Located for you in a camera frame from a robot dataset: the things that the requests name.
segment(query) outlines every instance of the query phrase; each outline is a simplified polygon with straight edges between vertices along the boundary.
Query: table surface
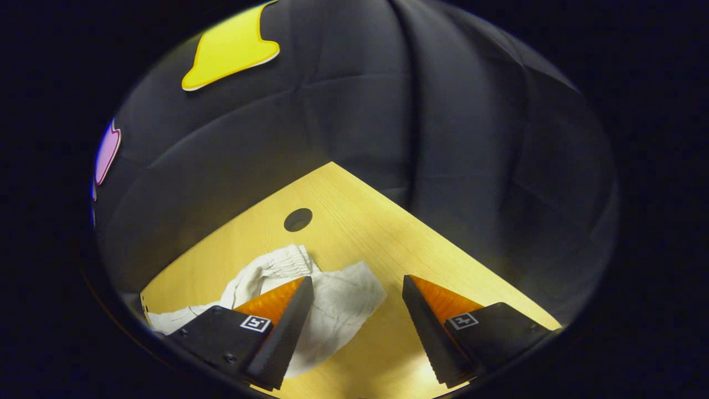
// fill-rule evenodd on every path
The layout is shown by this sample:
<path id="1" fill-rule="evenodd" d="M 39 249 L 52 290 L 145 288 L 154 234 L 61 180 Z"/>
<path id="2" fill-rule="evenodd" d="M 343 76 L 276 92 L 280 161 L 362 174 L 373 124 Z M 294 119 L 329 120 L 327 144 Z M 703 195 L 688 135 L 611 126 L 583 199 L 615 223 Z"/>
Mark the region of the table surface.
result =
<path id="1" fill-rule="evenodd" d="M 285 218 L 299 208 L 312 211 L 311 223 L 287 231 Z M 241 268 L 289 244 L 305 245 L 322 271 L 365 261 L 387 297 L 334 356 L 269 393 L 279 398 L 414 399 L 454 390 L 436 381 L 428 363 L 401 299 L 405 274 L 483 306 L 506 302 L 548 329 L 560 327 L 519 290 L 334 163 L 287 185 L 197 243 L 145 287 L 143 309 L 174 312 L 219 300 Z"/>

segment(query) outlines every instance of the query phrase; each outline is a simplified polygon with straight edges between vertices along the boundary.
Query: hole in table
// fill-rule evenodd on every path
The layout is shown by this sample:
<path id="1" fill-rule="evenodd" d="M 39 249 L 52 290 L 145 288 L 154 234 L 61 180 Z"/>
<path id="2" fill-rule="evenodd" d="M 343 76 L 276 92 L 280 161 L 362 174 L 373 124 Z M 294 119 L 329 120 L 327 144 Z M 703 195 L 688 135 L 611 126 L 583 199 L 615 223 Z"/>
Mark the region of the hole in table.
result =
<path id="1" fill-rule="evenodd" d="M 313 213 L 308 208 L 300 208 L 291 212 L 283 223 L 283 227 L 288 231 L 298 231 L 304 229 L 313 220 Z"/>

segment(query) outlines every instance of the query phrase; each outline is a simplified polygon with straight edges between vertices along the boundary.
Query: wooden table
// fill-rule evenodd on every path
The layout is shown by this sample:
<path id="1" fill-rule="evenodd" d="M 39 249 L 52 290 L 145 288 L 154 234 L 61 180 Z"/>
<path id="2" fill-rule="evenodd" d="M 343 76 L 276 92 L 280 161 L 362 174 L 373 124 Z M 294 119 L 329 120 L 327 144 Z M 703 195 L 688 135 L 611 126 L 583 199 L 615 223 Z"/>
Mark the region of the wooden table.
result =
<path id="1" fill-rule="evenodd" d="M 300 231 L 287 231 L 284 220 L 298 208 L 310 209 L 313 219 Z M 145 287 L 143 309 L 147 305 L 154 313 L 173 312 L 219 300 L 241 268 L 288 244 L 305 245 L 322 271 L 364 260 L 387 297 L 333 357 L 270 393 L 280 398 L 412 399 L 450 392 L 436 381 L 401 299 L 405 274 L 484 306 L 507 302 L 548 329 L 560 327 L 512 285 L 334 163 L 284 187 L 200 241 Z"/>

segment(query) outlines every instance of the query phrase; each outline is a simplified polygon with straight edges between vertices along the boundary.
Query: crumpled towel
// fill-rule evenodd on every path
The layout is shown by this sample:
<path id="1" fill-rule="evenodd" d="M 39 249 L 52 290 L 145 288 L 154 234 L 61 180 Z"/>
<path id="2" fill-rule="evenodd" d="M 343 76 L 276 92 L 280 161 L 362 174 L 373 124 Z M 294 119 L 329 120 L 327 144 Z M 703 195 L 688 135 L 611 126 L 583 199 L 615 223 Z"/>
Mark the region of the crumpled towel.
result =
<path id="1" fill-rule="evenodd" d="M 346 345 L 384 301 L 386 293 L 364 261 L 322 272 L 305 246 L 289 245 L 259 256 L 230 281 L 219 301 L 170 313 L 148 312 L 154 329 L 171 334 L 214 305 L 228 309 L 304 275 L 313 279 L 313 306 L 285 378 L 301 375 Z"/>

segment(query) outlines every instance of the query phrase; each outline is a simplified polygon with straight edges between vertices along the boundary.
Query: yellow paper cutout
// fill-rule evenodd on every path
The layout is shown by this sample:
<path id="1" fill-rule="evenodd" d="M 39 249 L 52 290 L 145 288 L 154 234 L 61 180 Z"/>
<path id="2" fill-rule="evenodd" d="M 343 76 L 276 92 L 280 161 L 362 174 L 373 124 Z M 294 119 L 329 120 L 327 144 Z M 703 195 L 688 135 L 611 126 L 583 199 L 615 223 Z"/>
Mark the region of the yellow paper cutout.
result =
<path id="1" fill-rule="evenodd" d="M 261 12 L 276 1 L 248 9 L 206 31 L 197 44 L 192 69 L 182 78 L 182 89 L 191 92 L 273 60 L 281 48 L 261 38 Z"/>

